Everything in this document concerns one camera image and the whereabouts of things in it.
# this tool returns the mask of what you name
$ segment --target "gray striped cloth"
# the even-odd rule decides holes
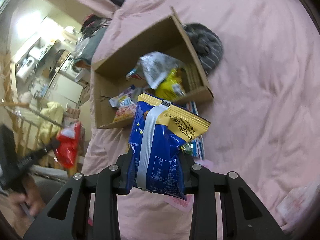
[[[223,55],[223,46],[219,37],[210,29],[199,23],[184,26],[189,39],[199,57],[199,60],[208,76],[220,63]]]

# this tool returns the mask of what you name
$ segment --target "open brown box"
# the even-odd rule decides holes
[[[191,91],[184,87],[186,95],[178,98],[174,101],[175,103],[205,102],[213,99],[199,58],[179,19],[174,14],[155,23],[119,48],[110,57],[92,66],[95,71],[93,93],[97,128],[123,128],[132,123],[133,118],[112,122],[117,108],[111,107],[109,98],[119,95],[132,84],[137,87],[147,85],[142,80],[131,79],[127,81],[125,76],[135,67],[141,56],[153,51],[175,57],[197,70],[194,73],[199,75],[196,79],[200,80],[200,86]]]

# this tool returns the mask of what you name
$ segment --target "silver bolt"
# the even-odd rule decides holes
[[[232,171],[229,173],[229,177],[232,179],[236,179],[236,178],[238,178],[238,174],[236,172]]]
[[[112,164],[112,165],[109,166],[109,170],[111,170],[111,171],[116,171],[118,168],[119,167],[116,164]]]
[[[199,171],[199,170],[201,170],[201,165],[198,164],[198,163],[195,163],[195,164],[192,165],[192,168],[193,168],[195,171]]]
[[[76,180],[81,179],[81,177],[82,177],[81,173],[76,173],[75,175],[73,175],[73,178]]]

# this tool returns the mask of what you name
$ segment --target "bed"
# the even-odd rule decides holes
[[[125,0],[92,59],[110,56],[169,15],[170,6],[183,23],[198,22],[214,31],[222,40],[224,58],[208,77],[214,101],[197,105],[211,122],[204,134],[206,165],[218,173],[238,172],[281,228],[295,232],[293,238],[306,228],[314,205],[300,212],[296,223],[289,223],[289,212],[278,205],[320,175],[319,19],[308,14],[315,8],[304,5],[299,0]],[[96,129],[92,90],[90,103],[92,138],[85,175],[115,163],[131,129]],[[173,208],[167,198],[136,188],[118,196],[123,238],[188,239],[192,210]],[[309,198],[317,198],[317,191]]]

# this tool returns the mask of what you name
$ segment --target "red snack bag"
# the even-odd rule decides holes
[[[57,135],[60,146],[55,150],[55,156],[59,163],[67,169],[75,165],[80,133],[81,122],[77,122],[61,130]]]

